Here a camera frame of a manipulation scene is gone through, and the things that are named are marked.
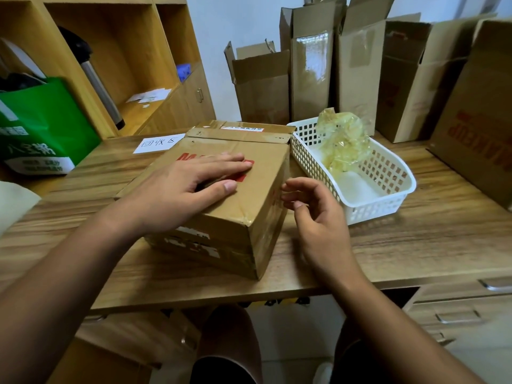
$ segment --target basket rim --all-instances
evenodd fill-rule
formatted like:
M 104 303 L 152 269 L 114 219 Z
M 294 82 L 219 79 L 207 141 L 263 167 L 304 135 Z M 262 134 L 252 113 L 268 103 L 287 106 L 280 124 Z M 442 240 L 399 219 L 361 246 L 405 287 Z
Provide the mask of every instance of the basket rim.
M 310 119 L 304 119 L 304 120 L 300 120 L 300 121 L 290 122 L 290 123 L 286 124 L 286 126 L 295 126 L 295 127 L 297 127 L 296 124 L 298 124 L 298 123 L 304 123 L 304 124 L 308 123 L 309 124 L 311 122 L 316 122 L 317 120 L 318 120 L 318 117 L 312 117 Z M 313 154 L 311 153 L 309 147 L 305 144 L 305 142 L 302 141 L 300 139 L 300 137 L 296 135 L 297 132 L 298 131 L 295 130 L 293 132 L 293 136 L 297 139 L 297 141 L 299 143 L 302 144 L 302 146 L 306 149 L 306 151 L 308 151 L 308 153 L 310 153 L 311 156 L 313 156 Z M 414 190 L 416 190 L 416 178 L 414 178 L 414 175 L 413 175 L 411 169 L 409 168 L 409 166 L 406 164 L 406 162 L 404 162 L 403 159 L 400 156 L 398 156 L 396 153 L 394 153 L 393 151 L 391 151 L 388 148 L 384 147 L 381 143 L 379 143 L 377 140 L 375 140 L 371 136 L 370 136 L 370 140 L 371 140 L 372 143 L 377 144 L 381 148 L 385 149 L 388 153 L 392 154 L 398 161 L 400 161 L 400 163 L 405 167 L 405 169 L 407 171 L 407 175 L 411 178 L 411 186 L 408 189 L 401 190 L 401 191 L 399 191 L 397 193 L 383 195 L 383 196 L 381 196 L 381 197 L 379 197 L 376 200 L 371 201 L 371 202 L 359 202 L 359 203 L 348 202 L 347 199 L 343 196 L 341 190 L 338 187 L 338 184 L 336 183 L 336 180 L 334 180 L 334 178 L 331 175 L 331 173 L 327 170 L 327 168 L 325 168 L 325 166 L 323 165 L 322 162 L 319 162 L 316 159 L 314 159 L 319 164 L 320 168 L 322 168 L 323 172 L 327 175 L 329 180 L 332 182 L 336 192 L 338 193 L 342 203 L 345 206 L 352 207 L 352 208 L 361 207 L 361 206 L 367 206 L 367 205 L 371 205 L 371 204 L 376 203 L 376 202 L 382 202 L 382 201 L 391 200 L 391 199 L 396 198 L 397 196 L 400 196 L 400 195 L 408 195 L 408 194 L 414 192 Z

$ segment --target wooden bookcase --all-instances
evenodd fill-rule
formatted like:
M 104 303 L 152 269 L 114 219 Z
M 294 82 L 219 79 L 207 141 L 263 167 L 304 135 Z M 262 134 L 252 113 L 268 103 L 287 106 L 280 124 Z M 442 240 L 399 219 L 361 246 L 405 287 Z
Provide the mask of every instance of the wooden bookcase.
M 123 129 L 116 129 L 58 26 L 91 47 L 90 62 L 125 120 Z M 0 0 L 0 37 L 21 47 L 47 76 L 63 78 L 102 139 L 215 119 L 186 0 Z M 0 43 L 7 62 L 8 52 Z M 183 83 L 176 71 L 181 63 L 193 71 Z M 26 71 L 16 62 L 8 65 Z M 165 100 L 126 102 L 161 87 L 171 89 Z

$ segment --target person's left hand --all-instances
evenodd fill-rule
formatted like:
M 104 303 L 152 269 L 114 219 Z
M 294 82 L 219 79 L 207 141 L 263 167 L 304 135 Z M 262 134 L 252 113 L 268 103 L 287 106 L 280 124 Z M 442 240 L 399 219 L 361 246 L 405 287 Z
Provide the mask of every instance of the person's left hand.
M 234 180 L 222 180 L 195 193 L 201 182 L 248 170 L 243 154 L 218 154 L 179 160 L 152 173 L 112 207 L 143 236 L 173 230 L 208 206 L 235 192 Z

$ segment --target green shopping bag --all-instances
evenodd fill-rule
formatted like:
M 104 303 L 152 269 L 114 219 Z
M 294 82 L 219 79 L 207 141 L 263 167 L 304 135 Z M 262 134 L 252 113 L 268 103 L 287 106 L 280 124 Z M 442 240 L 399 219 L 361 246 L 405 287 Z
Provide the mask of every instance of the green shopping bag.
M 60 78 L 0 93 L 0 159 L 20 174 L 69 173 L 99 143 Z

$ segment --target yellow plastic bag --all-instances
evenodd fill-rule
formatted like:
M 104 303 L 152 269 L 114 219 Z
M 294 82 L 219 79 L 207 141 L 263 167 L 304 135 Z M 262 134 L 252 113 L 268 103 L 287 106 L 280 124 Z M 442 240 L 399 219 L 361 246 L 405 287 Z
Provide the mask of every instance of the yellow plastic bag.
M 318 147 L 322 163 L 333 176 L 349 171 L 352 165 L 370 154 L 365 125 L 353 113 L 324 109 L 318 116 L 317 134 L 324 137 Z

